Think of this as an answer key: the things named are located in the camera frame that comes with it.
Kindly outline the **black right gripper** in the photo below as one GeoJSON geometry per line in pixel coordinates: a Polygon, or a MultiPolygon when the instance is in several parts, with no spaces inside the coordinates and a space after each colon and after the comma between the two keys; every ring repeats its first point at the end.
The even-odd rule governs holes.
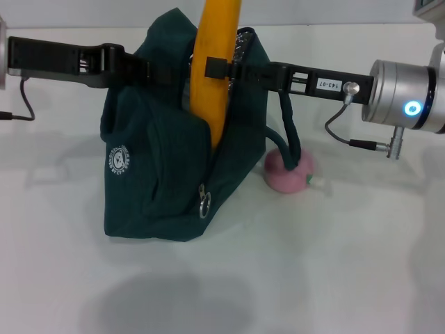
{"type": "Polygon", "coordinates": [[[374,83],[372,76],[278,62],[271,62],[269,66],[229,63],[223,58],[208,57],[204,76],[210,79],[239,81],[269,91],[293,95],[348,101],[361,105],[369,103],[374,83]],[[349,98],[344,90],[347,83],[358,85],[358,92],[349,98]]]}

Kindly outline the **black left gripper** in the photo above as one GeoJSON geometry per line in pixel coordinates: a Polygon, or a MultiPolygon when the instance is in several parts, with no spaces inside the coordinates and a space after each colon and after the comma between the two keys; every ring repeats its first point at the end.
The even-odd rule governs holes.
{"type": "Polygon", "coordinates": [[[173,61],[166,55],[148,61],[113,44],[80,46],[8,38],[9,75],[73,82],[91,88],[179,84],[190,72],[191,53],[187,51],[176,65],[173,61]]]}

